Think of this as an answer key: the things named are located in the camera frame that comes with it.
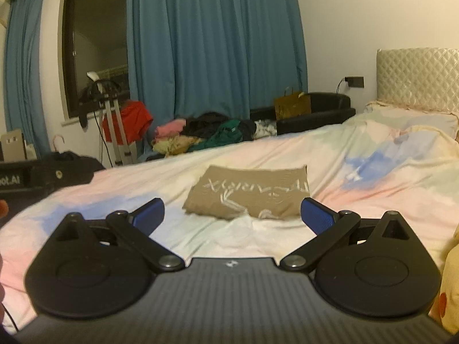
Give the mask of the person left hand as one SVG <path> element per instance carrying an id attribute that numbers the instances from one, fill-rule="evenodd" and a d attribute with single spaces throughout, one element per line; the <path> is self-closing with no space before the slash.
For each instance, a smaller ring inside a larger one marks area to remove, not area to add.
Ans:
<path id="1" fill-rule="evenodd" d="M 0 200 L 0 218 L 4 218 L 9 212 L 8 204 L 4 200 Z M 0 270 L 3 267 L 3 259 L 0 257 Z M 3 322 L 5 316 L 5 309 L 3 307 L 3 301 L 5 298 L 5 288 L 0 284 L 0 323 Z"/>

